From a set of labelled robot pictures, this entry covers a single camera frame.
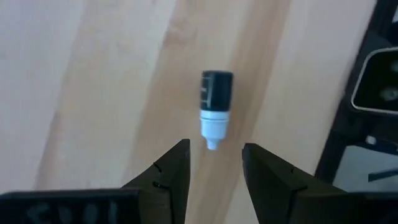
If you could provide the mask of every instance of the wooden surface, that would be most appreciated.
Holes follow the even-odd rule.
[[[187,223],[256,223],[241,149],[313,173],[376,0],[3,0],[0,191],[119,187],[191,139]],[[202,70],[235,74],[200,136]]]

